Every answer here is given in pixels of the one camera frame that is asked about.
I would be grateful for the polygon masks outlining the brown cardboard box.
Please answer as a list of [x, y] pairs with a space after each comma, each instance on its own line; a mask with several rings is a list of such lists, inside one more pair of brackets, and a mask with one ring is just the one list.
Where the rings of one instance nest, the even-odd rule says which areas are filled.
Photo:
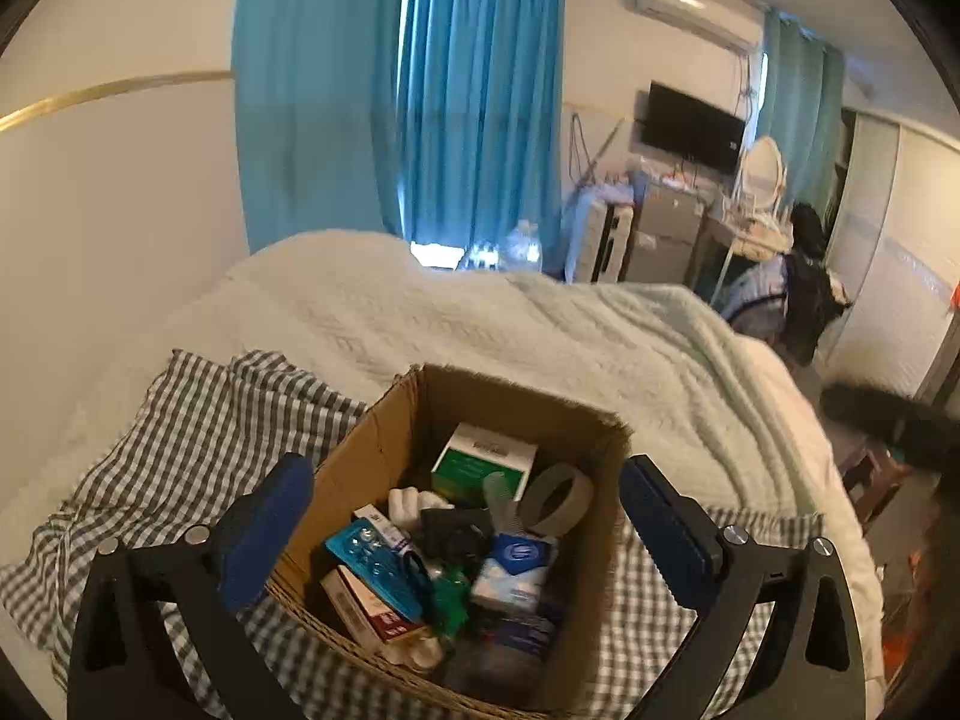
[[[420, 532], [407, 533], [387, 517], [394, 488], [431, 489], [431, 468], [461, 422], [537, 445], [529, 486], [555, 463], [576, 466], [594, 484], [583, 520], [558, 541], [540, 603], [565, 612], [530, 709], [497, 706], [449, 688], [446, 673], [473, 614], [455, 639], [431, 625], [431, 579], [459, 567], [473, 585], [498, 533], [525, 533], [501, 473], [483, 479], [483, 497], [426, 511]], [[313, 500], [275, 564], [267, 593], [321, 644], [345, 656], [387, 688], [452, 710], [466, 718], [555, 718], [579, 706], [597, 665], [605, 585], [612, 569], [619, 522], [619, 474], [630, 452], [630, 433], [615, 416], [514, 383], [455, 367], [416, 366], [364, 411], [314, 475]], [[320, 586], [342, 562], [324, 541], [357, 518], [369, 518], [402, 557], [415, 582], [425, 632], [381, 653], [348, 634]]]

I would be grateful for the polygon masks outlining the clear plastic bottle blue label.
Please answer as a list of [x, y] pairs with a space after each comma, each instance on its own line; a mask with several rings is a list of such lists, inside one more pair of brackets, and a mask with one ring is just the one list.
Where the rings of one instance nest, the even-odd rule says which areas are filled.
[[530, 709], [563, 622], [565, 612], [550, 601], [532, 614], [475, 606], [464, 637], [455, 644], [446, 684], [489, 704]]

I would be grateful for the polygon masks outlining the white dressing table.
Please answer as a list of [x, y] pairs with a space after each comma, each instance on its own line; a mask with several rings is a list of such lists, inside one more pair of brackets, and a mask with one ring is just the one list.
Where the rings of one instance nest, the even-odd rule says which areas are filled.
[[734, 260], [761, 263], [788, 252], [793, 234], [770, 226], [766, 218], [718, 218], [706, 215], [698, 229], [685, 282], [706, 304], [718, 307], [731, 279]]

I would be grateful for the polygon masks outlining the red white medicine box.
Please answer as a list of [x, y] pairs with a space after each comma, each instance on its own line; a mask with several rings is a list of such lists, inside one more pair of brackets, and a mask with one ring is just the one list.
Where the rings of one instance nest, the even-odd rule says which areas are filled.
[[425, 632], [423, 624], [407, 621], [347, 566], [335, 567], [320, 586], [350, 637], [363, 649], [381, 653]]

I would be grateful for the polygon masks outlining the white sock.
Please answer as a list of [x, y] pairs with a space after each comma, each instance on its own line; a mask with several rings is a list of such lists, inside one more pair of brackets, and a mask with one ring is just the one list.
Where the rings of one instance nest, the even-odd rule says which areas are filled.
[[387, 494], [387, 517], [392, 525], [407, 533], [420, 532], [426, 511], [448, 511], [452, 504], [433, 491], [394, 488]]

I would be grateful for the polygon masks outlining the teal blister card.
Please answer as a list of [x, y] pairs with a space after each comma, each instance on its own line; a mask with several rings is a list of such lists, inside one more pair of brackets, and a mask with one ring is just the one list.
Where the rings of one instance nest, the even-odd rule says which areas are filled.
[[398, 616], [410, 622], [423, 621], [423, 605], [402, 557], [369, 518], [353, 520], [329, 536], [324, 546]]

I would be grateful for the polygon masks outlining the grey checkered cloth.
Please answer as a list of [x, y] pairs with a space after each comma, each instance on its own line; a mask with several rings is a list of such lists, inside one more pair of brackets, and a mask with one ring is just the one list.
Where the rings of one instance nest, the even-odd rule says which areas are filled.
[[[32, 530], [26, 557], [2, 557], [2, 608], [14, 630], [47, 656], [53, 695], [65, 699], [76, 615], [101, 539], [117, 535], [130, 546], [155, 546], [197, 520], [215, 520], [267, 475], [281, 450], [306, 450], [314, 465], [325, 461], [364, 408], [280, 353], [251, 351], [224, 366], [174, 351], [127, 433], [57, 509], [39, 504], [47, 517]], [[820, 515], [706, 510], [721, 527], [743, 525], [760, 543], [776, 546], [800, 548], [823, 530]], [[675, 605], [623, 515], [615, 533], [599, 665], [579, 706], [555, 718], [626, 717], [692, 626], [693, 613]], [[213, 717], [229, 718], [181, 615], [171, 605], [161, 605], [161, 614], [192, 695]], [[387, 688], [321, 644], [270, 595], [239, 621], [308, 718], [466, 718]]]

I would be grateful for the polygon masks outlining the white air conditioner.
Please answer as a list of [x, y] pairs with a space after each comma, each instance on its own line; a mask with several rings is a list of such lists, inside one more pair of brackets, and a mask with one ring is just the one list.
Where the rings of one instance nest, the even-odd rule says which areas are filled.
[[763, 43], [763, 28], [756, 16], [743, 15], [715, 0], [635, 0], [635, 10], [736, 54], [754, 54]]

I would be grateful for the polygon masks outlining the white fluffy blanket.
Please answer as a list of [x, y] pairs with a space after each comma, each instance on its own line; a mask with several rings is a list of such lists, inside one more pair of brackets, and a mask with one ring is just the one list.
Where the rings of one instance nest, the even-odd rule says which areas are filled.
[[127, 429], [179, 349], [215, 362], [278, 351], [361, 401], [420, 362], [502, 377], [617, 413], [635, 449], [703, 504], [815, 512], [850, 582], [867, 713], [882, 710], [884, 601], [827, 434], [781, 359], [690, 291], [428, 270], [382, 234], [313, 232], [272, 245], [112, 353], [3, 511], [5, 561], [26, 554], [32, 530]]

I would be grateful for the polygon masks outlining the blue white tissue pack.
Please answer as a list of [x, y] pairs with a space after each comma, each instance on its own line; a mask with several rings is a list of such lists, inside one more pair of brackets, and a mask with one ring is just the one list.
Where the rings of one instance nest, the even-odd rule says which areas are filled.
[[556, 553], [556, 539], [498, 533], [473, 582], [473, 603], [500, 613], [535, 613]]

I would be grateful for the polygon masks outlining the white suitcase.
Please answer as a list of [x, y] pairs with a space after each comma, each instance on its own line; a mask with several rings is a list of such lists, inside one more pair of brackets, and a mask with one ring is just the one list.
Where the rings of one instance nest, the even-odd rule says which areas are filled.
[[583, 193], [574, 207], [565, 262], [568, 283], [616, 283], [622, 273], [635, 205]]

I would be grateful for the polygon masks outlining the small stool teal seat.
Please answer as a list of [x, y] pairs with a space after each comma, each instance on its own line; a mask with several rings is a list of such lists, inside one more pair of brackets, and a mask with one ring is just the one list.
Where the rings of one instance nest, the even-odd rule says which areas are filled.
[[887, 445], [864, 439], [840, 464], [843, 488], [867, 533], [900, 491], [911, 468]]

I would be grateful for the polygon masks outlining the green plastic bag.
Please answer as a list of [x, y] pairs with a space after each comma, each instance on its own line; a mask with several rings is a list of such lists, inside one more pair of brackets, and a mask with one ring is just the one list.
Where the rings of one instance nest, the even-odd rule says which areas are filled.
[[446, 639], [455, 639], [469, 619], [472, 585], [459, 567], [443, 567], [431, 579], [431, 625]]

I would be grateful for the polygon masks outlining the green white box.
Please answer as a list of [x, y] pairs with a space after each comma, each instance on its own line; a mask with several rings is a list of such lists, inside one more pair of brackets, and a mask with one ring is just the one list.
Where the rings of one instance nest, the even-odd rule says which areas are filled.
[[451, 504], [483, 497], [483, 479], [501, 473], [519, 502], [534, 468], [537, 445], [461, 422], [431, 468], [431, 489]]

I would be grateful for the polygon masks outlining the grey tape roll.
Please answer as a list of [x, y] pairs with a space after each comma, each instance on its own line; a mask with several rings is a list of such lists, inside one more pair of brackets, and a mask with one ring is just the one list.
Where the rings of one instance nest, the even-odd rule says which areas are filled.
[[592, 504], [594, 484], [569, 463], [555, 463], [527, 486], [517, 513], [530, 533], [562, 538], [578, 525]]

